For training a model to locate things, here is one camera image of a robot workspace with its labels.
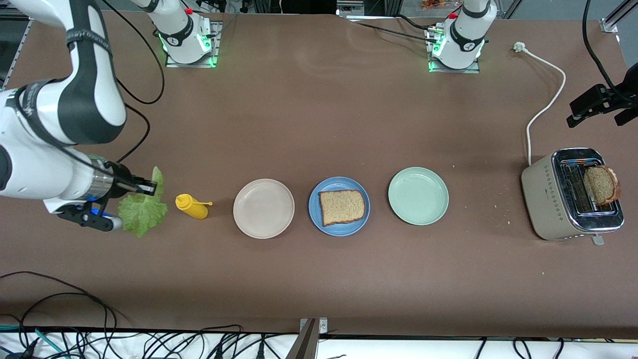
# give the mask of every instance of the mustard bottle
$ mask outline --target mustard bottle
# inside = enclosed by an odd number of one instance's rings
[[[181,194],[175,198],[175,205],[193,218],[204,219],[208,215],[206,206],[212,206],[212,202],[198,202],[192,195]]]

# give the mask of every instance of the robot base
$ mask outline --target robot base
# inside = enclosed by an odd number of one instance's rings
[[[436,27],[430,27],[429,29],[424,30],[426,38],[433,38],[437,41],[440,40],[441,33],[437,31],[437,29],[440,29],[441,27],[443,27],[443,23],[439,22],[436,24]],[[428,62],[428,67],[430,72],[449,72],[449,73],[479,73],[480,72],[479,64],[478,64],[479,61],[476,59],[474,59],[474,62],[472,63],[472,65],[462,69],[449,68],[445,66],[441,62],[441,60],[437,59],[436,57],[432,55],[432,52],[435,46],[437,46],[437,43],[433,43],[433,42],[427,43],[427,62]]]
[[[182,64],[173,60],[170,55],[166,58],[166,67],[183,67],[183,68],[214,68],[217,67],[217,58],[219,56],[219,45],[221,44],[222,21],[211,21],[211,38],[204,40],[204,44],[211,46],[212,50],[204,55],[199,61],[190,64]]]

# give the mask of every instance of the lettuce leaf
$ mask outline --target lettuce leaf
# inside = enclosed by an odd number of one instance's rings
[[[137,238],[164,221],[168,206],[160,202],[164,194],[164,176],[159,168],[153,169],[151,181],[158,184],[155,195],[130,194],[117,207],[117,215],[124,222],[124,230],[133,232]]]

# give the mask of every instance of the table surface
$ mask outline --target table surface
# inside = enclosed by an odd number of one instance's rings
[[[147,15],[126,16],[159,52]],[[105,21],[118,77],[153,98],[160,76],[149,51],[114,14]],[[418,34],[397,20],[374,23]],[[616,37],[590,28],[619,81],[626,67]],[[496,21],[480,75],[458,75],[429,73],[418,40],[339,17],[239,15],[217,68],[165,69],[155,105],[125,96],[152,123],[125,164],[141,176],[154,165],[164,172],[165,221],[137,239],[59,220],[39,201],[1,198],[0,271],[72,282],[137,328],[240,323],[280,332],[298,330],[300,317],[327,317],[336,333],[635,337],[638,123],[619,128],[598,116],[567,128],[569,102],[602,81],[580,31],[578,22]],[[516,41],[567,73],[532,128],[534,158],[592,147],[623,182],[627,222],[603,247],[549,243],[531,228],[519,182],[524,129],[561,79],[514,54]],[[63,31],[34,24],[9,87],[70,70]],[[81,149],[119,157],[144,131],[129,115],[114,142]],[[389,206],[390,180],[411,166],[438,173],[449,189],[447,213],[433,225],[407,224]],[[370,196],[371,216],[353,236],[327,236],[308,215],[310,192],[331,176],[357,180]],[[235,195],[258,178],[283,182],[295,197],[292,224],[270,240],[243,235],[232,215]],[[209,218],[177,210],[180,193],[214,201]],[[1,312],[21,313],[64,288],[23,276],[0,291]],[[60,298],[27,324],[101,326],[102,315],[89,301]]]

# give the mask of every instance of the bread slice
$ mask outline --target bread slice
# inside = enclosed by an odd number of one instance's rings
[[[612,203],[620,197],[620,182],[614,171],[600,165],[585,170],[585,188],[594,201],[601,206]]]
[[[319,192],[323,226],[350,223],[363,218],[366,204],[357,190]]]

